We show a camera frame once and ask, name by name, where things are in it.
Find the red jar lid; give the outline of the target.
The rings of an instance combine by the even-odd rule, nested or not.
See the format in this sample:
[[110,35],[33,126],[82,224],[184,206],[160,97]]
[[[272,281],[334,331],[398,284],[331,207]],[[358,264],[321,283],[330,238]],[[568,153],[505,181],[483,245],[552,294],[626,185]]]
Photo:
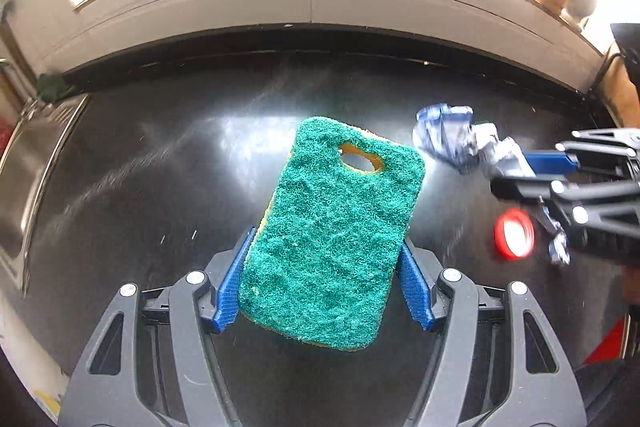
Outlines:
[[494,239],[497,251],[503,259],[524,259],[532,253],[535,246],[533,222],[523,210],[510,208],[497,219]]

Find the green yellow sponge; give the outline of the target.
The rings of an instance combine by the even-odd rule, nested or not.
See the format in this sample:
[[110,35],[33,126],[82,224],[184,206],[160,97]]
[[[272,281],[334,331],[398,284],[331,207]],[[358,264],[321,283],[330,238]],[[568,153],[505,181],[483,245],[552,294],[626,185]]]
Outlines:
[[302,343],[370,346],[424,176],[410,146],[303,120],[244,260],[241,312]]

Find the wooden cutting board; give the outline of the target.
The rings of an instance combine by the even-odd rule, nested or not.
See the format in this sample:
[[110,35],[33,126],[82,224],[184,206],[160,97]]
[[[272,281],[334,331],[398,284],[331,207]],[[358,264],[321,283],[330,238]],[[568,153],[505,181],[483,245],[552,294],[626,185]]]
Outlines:
[[639,95],[616,43],[608,49],[592,87],[602,98],[617,127],[639,128]]

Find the white round jar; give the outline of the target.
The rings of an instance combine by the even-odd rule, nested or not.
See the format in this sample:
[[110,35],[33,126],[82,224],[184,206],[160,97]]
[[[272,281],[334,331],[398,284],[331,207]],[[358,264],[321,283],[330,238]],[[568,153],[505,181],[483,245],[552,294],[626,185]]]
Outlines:
[[596,6],[597,0],[567,0],[564,10],[573,20],[583,20],[594,12]]

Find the stainless steel sink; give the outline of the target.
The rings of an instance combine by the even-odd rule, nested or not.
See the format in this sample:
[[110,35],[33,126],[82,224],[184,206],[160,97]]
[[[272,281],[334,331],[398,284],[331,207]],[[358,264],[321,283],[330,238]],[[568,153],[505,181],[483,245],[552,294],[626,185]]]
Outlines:
[[1,268],[26,291],[29,249],[41,201],[88,95],[25,109],[1,157]]

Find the dark green rag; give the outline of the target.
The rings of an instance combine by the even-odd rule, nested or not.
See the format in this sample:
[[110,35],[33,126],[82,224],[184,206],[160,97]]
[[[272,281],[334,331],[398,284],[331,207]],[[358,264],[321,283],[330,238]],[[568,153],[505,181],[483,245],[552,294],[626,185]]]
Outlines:
[[73,95],[75,87],[68,84],[62,74],[41,74],[36,82],[36,90],[41,102],[54,104]]

